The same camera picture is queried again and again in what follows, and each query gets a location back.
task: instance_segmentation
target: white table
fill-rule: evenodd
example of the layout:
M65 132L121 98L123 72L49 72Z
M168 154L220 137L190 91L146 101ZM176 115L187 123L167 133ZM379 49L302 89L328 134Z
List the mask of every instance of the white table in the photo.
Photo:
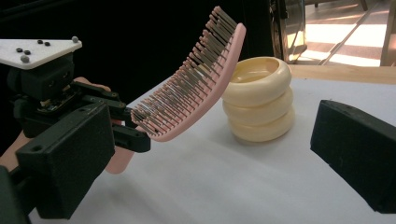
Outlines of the white table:
M152 141L151 151L135 154L124 173L103 172L70 220L41 219L34 211L32 222L396 223L396 215L373 211L309 144L322 99L396 126L396 85L299 77L290 85L296 119L280 138L235 139L220 100L174 140Z

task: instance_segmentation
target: table surface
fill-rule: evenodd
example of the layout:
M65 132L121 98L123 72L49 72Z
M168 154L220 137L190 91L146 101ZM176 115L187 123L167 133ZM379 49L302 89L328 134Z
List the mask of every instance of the table surface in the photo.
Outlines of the table surface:
M373 211L309 144L322 99L396 125L396 68L290 68L296 118L281 137L236 139L219 100L177 138L152 141L151 151L135 154L122 174L99 175L71 219L40 219L34 211L32 222L396 223L396 215Z

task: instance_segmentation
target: robotic arm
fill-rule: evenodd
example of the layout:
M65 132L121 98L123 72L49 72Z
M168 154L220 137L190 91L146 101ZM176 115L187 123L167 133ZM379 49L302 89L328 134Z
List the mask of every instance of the robotic arm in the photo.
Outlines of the robotic arm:
M81 47L76 37L0 40L0 63L10 66L7 84L16 92L14 117L34 138L16 152L16 169L0 166L1 223L30 223L34 208L42 218L69 219L114 146L150 150L116 92L74 81L73 52Z

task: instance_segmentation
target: floor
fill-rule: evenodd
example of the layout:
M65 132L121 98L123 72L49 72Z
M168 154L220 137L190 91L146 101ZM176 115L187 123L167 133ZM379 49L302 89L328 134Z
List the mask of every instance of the floor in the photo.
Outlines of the floor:
M296 64L379 66L390 0L340 0L305 6L307 50Z

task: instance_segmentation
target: brush bristle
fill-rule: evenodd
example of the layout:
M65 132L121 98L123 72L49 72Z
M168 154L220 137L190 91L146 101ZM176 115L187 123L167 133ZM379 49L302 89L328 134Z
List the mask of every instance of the brush bristle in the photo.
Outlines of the brush bristle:
M156 141L188 129L222 95L239 58L246 29L220 7L179 69L131 110L132 122Z

